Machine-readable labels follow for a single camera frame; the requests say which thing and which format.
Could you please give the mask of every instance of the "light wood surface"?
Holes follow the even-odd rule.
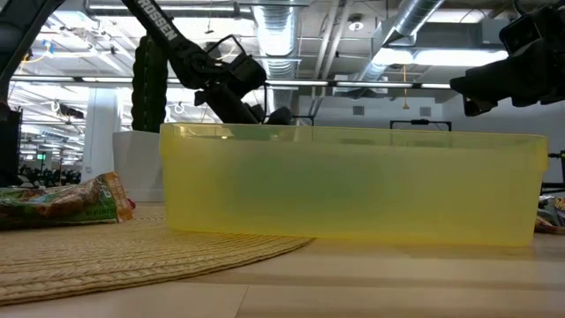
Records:
[[[565,317],[565,237],[524,248],[318,239],[183,281],[0,307],[0,317]]]

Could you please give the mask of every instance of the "translucent plastic container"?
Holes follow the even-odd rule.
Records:
[[[531,243],[547,140],[309,126],[161,128],[172,229]]]

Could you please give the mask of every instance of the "woven placemat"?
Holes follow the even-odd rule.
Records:
[[[293,251],[309,238],[170,230],[161,207],[121,224],[0,233],[0,305],[198,276]]]

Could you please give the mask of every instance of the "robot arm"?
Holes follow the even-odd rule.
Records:
[[[265,70],[251,56],[243,51],[230,64],[217,61],[187,40],[155,0],[122,1],[162,48],[180,82],[190,89],[201,89],[196,95],[197,104],[207,102],[224,123],[258,124],[263,119],[241,102],[267,80]],[[41,26],[63,2],[11,0],[0,12],[0,109],[2,104],[7,108],[11,76]]]
[[[509,97],[517,107],[565,100],[564,4],[561,0],[522,15],[501,31],[507,59],[451,80],[451,88],[463,95],[466,116],[486,113]]]

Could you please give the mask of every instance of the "ceiling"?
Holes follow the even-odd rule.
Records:
[[[49,18],[34,42],[31,61],[22,64],[17,74],[80,77],[132,76],[134,50],[139,44],[139,38],[145,35],[145,29],[131,16],[89,16],[81,10],[82,1],[68,0],[61,10],[56,11]],[[105,4],[112,1],[115,3],[117,0],[91,0],[90,4]],[[160,3],[166,4],[167,1],[169,0],[163,0]],[[310,79],[320,50],[321,33],[327,24],[331,2],[322,0],[304,2],[309,5],[300,9],[298,51],[293,58],[300,61],[298,77]],[[372,58],[370,40],[377,21],[384,20],[387,16],[394,16],[399,1],[389,0],[388,12],[386,2],[385,0],[359,0],[353,4],[350,13],[362,14],[364,28],[359,31],[345,29],[337,48],[339,57],[331,66],[330,76],[358,72],[369,58]],[[0,0],[0,6],[5,3],[6,0]],[[200,6],[209,4],[208,1],[184,1],[184,3]],[[429,21],[476,23],[491,11],[507,3],[508,1],[446,1]],[[528,7],[543,3],[546,1],[524,0],[524,5]],[[499,18],[507,18],[509,15],[512,15],[511,11],[504,11]],[[207,42],[217,42],[228,34],[235,34],[248,53],[260,58],[261,52],[254,21],[217,19],[212,13],[208,16],[210,18],[176,17],[174,23],[186,38],[201,46],[205,46]],[[230,42],[222,44],[220,50],[224,61],[230,61],[238,54],[238,49],[234,49],[233,43]],[[391,81],[403,81],[405,76],[407,81],[448,83],[451,78],[463,74],[465,69],[464,67],[413,64],[406,66],[405,75],[402,69],[394,68],[389,68],[384,75]],[[169,70],[169,76],[175,77],[172,70]],[[132,121],[129,115],[132,106],[131,93],[128,87],[119,88],[117,93],[119,102],[124,107],[124,129],[128,129],[127,126]],[[387,94],[391,99],[403,95],[403,90],[390,90]],[[410,91],[410,95],[439,98],[446,95],[446,92]],[[50,131],[82,140],[84,121],[71,119],[75,125],[62,125],[70,119],[57,115],[57,105],[54,104],[54,101],[82,111],[87,116],[88,96],[89,87],[85,86],[72,84],[48,86],[14,82],[11,87],[10,105],[23,108],[24,123],[30,123],[28,126],[33,128],[26,129],[25,133],[29,135],[25,137],[36,139],[40,138],[39,135],[47,135],[45,132]],[[263,103],[263,96],[262,91],[256,91],[246,96],[244,102]],[[443,96],[443,99],[448,97],[449,93]],[[193,106],[193,91],[170,88],[167,92],[167,99],[170,110],[168,121],[219,122],[211,110],[206,107]]]

